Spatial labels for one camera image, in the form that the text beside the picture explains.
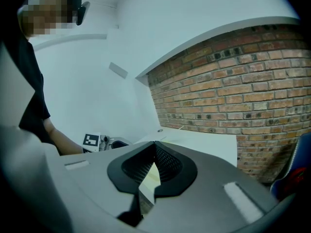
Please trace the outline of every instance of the black shirt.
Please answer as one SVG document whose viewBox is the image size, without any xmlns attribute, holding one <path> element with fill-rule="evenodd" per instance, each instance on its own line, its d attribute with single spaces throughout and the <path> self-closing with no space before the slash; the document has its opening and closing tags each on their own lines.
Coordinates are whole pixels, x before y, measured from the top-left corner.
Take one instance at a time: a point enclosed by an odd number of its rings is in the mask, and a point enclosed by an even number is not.
<svg viewBox="0 0 311 233">
<path fill-rule="evenodd" d="M 55 145 L 43 125 L 43 121 L 49 118 L 50 114 L 44 101 L 43 75 L 35 58 L 33 46 L 21 32 L 16 14 L 8 22 L 10 33 L 4 36 L 5 46 L 21 74 L 35 90 L 19 127 L 34 133 L 41 142 Z"/>
</svg>

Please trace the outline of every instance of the brick wall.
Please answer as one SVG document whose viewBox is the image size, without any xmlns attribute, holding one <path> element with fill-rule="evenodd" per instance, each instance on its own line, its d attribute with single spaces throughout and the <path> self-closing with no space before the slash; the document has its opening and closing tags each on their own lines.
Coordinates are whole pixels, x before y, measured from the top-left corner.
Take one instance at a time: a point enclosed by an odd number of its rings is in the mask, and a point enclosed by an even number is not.
<svg viewBox="0 0 311 233">
<path fill-rule="evenodd" d="M 236 134 L 238 168 L 275 178 L 311 131 L 311 51 L 297 26 L 263 25 L 194 45 L 148 73 L 162 126 Z"/>
</svg>

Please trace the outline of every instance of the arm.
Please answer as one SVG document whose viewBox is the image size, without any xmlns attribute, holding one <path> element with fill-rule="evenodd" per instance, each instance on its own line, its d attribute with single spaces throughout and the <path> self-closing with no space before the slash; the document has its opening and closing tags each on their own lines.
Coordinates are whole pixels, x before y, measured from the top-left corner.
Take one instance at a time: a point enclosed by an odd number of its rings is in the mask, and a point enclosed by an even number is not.
<svg viewBox="0 0 311 233">
<path fill-rule="evenodd" d="M 58 131 L 49 118 L 44 120 L 44 128 L 63 155 L 83 153 L 82 147 Z"/>
</svg>

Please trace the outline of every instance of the person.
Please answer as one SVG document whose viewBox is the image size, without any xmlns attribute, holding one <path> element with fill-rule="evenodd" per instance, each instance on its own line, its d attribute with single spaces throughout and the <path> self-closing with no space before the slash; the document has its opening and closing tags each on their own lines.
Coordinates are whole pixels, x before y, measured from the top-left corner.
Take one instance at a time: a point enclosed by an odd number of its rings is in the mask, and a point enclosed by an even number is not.
<svg viewBox="0 0 311 233">
<path fill-rule="evenodd" d="M 53 125 L 44 100 L 43 75 L 28 40 L 64 25 L 68 27 L 74 22 L 80 25 L 81 6 L 82 0 L 26 0 L 10 22 L 10 31 L 14 33 L 5 35 L 3 39 L 14 63 L 35 90 L 19 127 L 34 133 L 41 142 L 55 145 L 61 155 L 82 153 L 83 149 Z"/>
</svg>

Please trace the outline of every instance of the blue object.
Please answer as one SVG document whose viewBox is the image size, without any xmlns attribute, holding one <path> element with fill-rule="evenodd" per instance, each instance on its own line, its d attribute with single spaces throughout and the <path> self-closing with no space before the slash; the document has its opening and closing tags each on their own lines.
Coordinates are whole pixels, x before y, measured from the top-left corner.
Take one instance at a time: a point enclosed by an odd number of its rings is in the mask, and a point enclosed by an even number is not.
<svg viewBox="0 0 311 233">
<path fill-rule="evenodd" d="M 308 167 L 311 164 L 311 132 L 305 133 L 300 136 L 295 150 L 293 151 L 287 165 L 282 170 L 281 175 L 278 177 L 271 185 L 270 192 L 278 198 L 280 192 L 279 188 L 283 180 L 289 175 L 293 170 L 300 167 Z"/>
</svg>

